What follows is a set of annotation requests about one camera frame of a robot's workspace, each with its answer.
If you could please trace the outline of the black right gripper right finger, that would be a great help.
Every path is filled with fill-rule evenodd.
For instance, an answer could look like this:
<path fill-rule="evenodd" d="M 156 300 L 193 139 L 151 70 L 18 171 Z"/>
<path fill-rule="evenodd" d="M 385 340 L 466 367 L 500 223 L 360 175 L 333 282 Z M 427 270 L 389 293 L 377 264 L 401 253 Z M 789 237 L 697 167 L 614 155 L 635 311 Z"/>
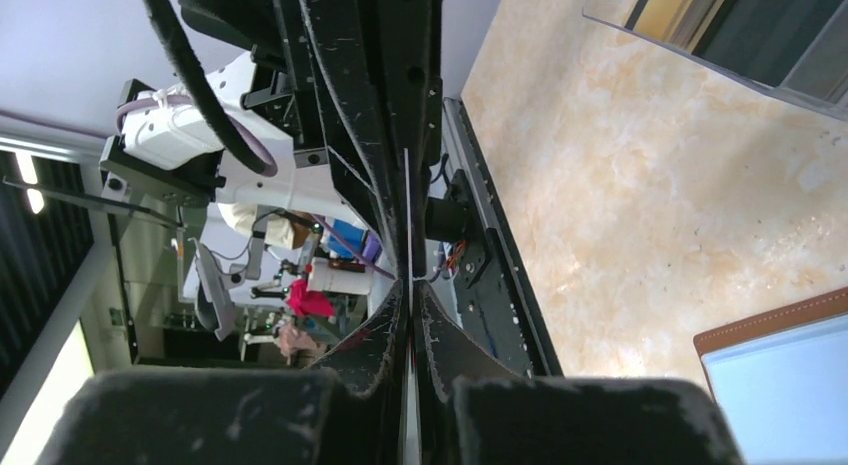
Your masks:
<path fill-rule="evenodd" d="M 413 320 L 426 464 L 741 464 L 718 406 L 676 379 L 508 370 L 416 284 Z"/>

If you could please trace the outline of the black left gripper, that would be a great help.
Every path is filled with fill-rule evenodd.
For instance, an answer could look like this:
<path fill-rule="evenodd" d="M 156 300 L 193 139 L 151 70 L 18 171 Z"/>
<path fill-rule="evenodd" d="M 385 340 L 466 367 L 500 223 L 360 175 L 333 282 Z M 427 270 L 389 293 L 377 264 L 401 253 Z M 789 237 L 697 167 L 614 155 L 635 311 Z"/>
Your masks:
<path fill-rule="evenodd" d="M 242 49 L 207 79 L 228 116 L 278 167 L 262 177 L 225 154 L 218 202 L 279 207 L 368 229 L 367 174 L 384 248 L 397 277 L 409 279 L 417 267 L 411 254 L 420 219 L 410 215 L 428 161 L 441 0 L 377 0 L 382 113 L 357 0 L 177 1 L 190 28 Z"/>

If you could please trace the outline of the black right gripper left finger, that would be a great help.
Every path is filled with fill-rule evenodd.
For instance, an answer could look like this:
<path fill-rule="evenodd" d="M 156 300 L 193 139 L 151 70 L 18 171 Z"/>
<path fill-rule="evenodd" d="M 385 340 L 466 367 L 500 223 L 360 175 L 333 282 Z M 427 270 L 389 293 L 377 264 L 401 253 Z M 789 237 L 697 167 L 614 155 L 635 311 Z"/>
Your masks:
<path fill-rule="evenodd" d="M 110 372 L 67 403 L 41 464 L 394 464 L 406 286 L 304 369 Z"/>

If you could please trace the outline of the brown leather card holder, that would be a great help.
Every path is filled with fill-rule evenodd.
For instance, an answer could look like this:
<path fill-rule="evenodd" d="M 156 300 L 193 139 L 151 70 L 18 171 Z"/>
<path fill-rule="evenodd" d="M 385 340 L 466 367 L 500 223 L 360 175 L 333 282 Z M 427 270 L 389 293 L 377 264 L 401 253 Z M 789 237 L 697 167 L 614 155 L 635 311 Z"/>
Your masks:
<path fill-rule="evenodd" d="M 707 330 L 693 345 L 746 463 L 846 463 L 846 289 Z"/>

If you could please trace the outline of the clear acrylic card box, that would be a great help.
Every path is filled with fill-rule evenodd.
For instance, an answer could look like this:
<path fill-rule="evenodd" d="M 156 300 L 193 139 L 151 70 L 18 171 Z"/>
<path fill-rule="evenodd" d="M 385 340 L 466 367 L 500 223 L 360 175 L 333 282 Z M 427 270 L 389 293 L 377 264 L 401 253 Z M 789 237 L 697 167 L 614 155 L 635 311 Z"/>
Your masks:
<path fill-rule="evenodd" d="M 585 18 L 749 89 L 847 119 L 847 0 L 693 0 L 669 41 L 634 32 L 637 0 L 586 0 Z"/>

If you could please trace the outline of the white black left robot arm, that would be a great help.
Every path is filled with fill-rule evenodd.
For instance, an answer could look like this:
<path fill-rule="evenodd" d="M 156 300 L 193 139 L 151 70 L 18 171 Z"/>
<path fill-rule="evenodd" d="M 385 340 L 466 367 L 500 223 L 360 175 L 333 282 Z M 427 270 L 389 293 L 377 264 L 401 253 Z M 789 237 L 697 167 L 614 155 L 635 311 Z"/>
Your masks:
<path fill-rule="evenodd" d="M 141 0 L 177 81 L 130 81 L 107 171 L 176 206 L 358 221 L 424 273 L 442 0 Z"/>

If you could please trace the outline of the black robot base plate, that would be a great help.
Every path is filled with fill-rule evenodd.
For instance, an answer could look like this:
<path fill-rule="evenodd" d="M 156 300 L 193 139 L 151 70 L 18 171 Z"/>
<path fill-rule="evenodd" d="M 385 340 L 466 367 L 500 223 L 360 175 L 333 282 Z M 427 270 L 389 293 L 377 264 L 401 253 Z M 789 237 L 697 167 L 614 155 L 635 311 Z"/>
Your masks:
<path fill-rule="evenodd" d="M 465 105 L 441 105 L 428 247 L 446 312 L 490 357 L 526 377 L 563 373 Z"/>

